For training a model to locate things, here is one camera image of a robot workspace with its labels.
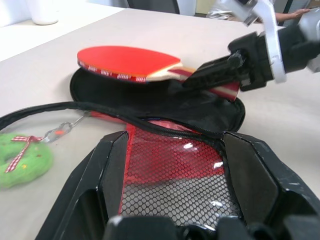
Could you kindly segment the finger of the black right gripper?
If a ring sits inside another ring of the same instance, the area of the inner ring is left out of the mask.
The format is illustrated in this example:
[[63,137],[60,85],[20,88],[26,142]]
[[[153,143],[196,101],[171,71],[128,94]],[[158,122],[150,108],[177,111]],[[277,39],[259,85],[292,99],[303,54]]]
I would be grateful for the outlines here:
[[230,65],[200,67],[183,83],[184,88],[211,88],[239,81],[242,70]]
[[246,60],[246,57],[240,50],[231,53],[230,55],[205,62],[192,74],[193,76],[204,76],[225,70],[235,70],[240,68]]

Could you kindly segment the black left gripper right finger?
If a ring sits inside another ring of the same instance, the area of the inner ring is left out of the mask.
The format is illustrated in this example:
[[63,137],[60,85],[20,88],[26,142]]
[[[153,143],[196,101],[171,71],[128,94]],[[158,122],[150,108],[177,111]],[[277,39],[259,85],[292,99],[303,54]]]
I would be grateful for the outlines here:
[[272,240],[320,240],[320,199],[255,137],[223,137],[228,173],[245,223]]

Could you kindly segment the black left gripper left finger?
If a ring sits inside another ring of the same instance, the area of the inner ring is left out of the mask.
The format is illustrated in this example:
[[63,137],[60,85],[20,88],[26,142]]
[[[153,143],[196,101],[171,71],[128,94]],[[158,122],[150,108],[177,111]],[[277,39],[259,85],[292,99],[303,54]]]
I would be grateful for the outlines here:
[[102,240],[119,212],[126,131],[105,135],[71,172],[35,240]]

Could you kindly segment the black paddle case red mesh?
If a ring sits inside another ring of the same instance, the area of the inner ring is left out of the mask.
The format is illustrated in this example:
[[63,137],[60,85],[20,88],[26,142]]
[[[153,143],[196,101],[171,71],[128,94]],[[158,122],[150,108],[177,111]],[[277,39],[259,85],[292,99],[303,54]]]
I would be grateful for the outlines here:
[[90,113],[71,132],[45,143],[51,168],[31,182],[0,189],[0,223],[19,226],[45,207],[41,229],[72,171],[106,135],[127,132],[122,197],[117,215],[165,216],[178,226],[213,229],[241,212],[226,178],[224,133],[245,118],[240,99],[188,90],[176,80],[135,85],[77,70],[72,101],[18,110],[0,118],[0,134],[43,138]]

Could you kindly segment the red table tennis paddle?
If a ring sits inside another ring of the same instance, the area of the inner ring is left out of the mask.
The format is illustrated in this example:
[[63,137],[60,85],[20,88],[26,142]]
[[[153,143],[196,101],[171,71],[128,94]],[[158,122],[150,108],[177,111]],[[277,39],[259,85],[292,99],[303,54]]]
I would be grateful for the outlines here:
[[176,56],[132,46],[92,46],[76,57],[79,67],[89,73],[138,86],[168,80],[183,84],[196,71]]

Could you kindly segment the green felt wreath charm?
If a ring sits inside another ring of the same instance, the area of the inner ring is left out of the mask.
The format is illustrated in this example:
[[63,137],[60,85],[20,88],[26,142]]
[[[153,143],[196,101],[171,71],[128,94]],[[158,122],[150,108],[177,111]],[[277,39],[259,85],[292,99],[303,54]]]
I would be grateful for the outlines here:
[[42,137],[0,133],[0,190],[29,183],[45,174],[54,161]]

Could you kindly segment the white crumpled plastic bag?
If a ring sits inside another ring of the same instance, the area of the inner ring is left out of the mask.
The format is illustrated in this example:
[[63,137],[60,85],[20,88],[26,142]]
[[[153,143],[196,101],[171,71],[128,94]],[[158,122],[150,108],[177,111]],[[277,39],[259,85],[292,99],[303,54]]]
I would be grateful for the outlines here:
[[223,5],[215,2],[208,11],[206,18],[225,20],[225,21],[238,21],[239,19],[234,13]]

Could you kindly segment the dark office chair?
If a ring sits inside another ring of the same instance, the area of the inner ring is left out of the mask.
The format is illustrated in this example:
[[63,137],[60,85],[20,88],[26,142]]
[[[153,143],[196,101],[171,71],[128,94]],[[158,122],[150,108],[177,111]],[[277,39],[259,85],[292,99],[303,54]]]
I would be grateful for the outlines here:
[[126,0],[132,9],[180,14],[177,0]]

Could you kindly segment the white cylindrical container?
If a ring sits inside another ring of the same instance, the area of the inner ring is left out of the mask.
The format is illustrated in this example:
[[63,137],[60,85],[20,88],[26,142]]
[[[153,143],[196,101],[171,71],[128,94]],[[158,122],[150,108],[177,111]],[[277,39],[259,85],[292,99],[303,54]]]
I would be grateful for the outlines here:
[[26,3],[36,25],[52,25],[59,21],[53,0],[26,0]]

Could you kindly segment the silver metal keychain clasp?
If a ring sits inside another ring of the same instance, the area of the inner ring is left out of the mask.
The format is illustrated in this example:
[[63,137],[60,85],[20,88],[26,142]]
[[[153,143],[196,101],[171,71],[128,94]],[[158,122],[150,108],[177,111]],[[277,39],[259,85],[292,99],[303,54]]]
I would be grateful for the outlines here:
[[74,122],[63,122],[58,127],[47,131],[41,140],[43,143],[53,143],[61,137],[70,133],[83,119],[90,116],[88,111],[84,111],[82,116]]

